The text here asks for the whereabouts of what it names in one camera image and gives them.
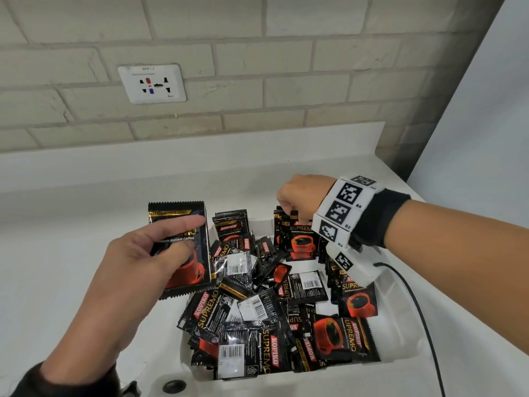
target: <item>person's right hand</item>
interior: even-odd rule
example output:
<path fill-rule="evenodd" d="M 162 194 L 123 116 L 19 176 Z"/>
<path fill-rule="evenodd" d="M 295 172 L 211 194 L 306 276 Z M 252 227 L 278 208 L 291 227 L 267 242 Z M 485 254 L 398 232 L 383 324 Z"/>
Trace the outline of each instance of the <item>person's right hand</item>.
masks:
<path fill-rule="evenodd" d="M 299 220 L 307 222 L 318 210 L 323 198 L 336 182 L 336 178 L 321 175 L 302 176 L 295 174 L 290 181 L 277 192 L 277 201 L 290 214 L 298 211 Z"/>

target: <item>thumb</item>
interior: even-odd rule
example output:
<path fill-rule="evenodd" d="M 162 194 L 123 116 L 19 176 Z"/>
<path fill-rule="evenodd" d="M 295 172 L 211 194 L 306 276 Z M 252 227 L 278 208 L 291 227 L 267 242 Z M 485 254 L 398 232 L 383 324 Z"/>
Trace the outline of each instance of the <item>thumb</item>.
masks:
<path fill-rule="evenodd" d="M 184 264 L 195 251 L 195 242 L 191 240 L 175 242 L 164 253 L 152 258 L 155 265 L 163 266 L 172 275 L 176 269 Z"/>

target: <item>person's right arm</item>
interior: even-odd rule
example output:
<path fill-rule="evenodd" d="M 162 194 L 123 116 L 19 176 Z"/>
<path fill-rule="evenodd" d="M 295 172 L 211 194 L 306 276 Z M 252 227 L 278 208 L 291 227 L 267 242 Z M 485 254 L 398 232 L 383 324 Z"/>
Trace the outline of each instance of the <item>person's right arm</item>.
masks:
<path fill-rule="evenodd" d="M 294 176 L 281 205 L 311 219 L 335 179 Z M 387 248 L 440 291 L 529 354 L 529 230 L 408 200 L 391 220 Z"/>

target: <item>black round hole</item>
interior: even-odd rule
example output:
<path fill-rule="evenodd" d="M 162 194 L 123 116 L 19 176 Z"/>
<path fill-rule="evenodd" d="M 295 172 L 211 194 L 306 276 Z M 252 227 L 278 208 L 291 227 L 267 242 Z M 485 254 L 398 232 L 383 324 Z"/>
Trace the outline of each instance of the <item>black round hole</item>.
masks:
<path fill-rule="evenodd" d="M 167 394 L 178 394 L 184 391 L 187 384 L 183 380 L 171 380 L 163 385 L 162 391 Z"/>

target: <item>white wall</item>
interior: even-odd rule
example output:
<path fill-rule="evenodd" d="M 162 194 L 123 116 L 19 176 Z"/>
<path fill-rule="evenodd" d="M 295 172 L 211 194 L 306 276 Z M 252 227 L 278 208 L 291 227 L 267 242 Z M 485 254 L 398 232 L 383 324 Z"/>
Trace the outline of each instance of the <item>white wall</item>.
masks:
<path fill-rule="evenodd" d="M 529 0 L 506 0 L 408 184 L 425 200 L 529 227 Z"/>

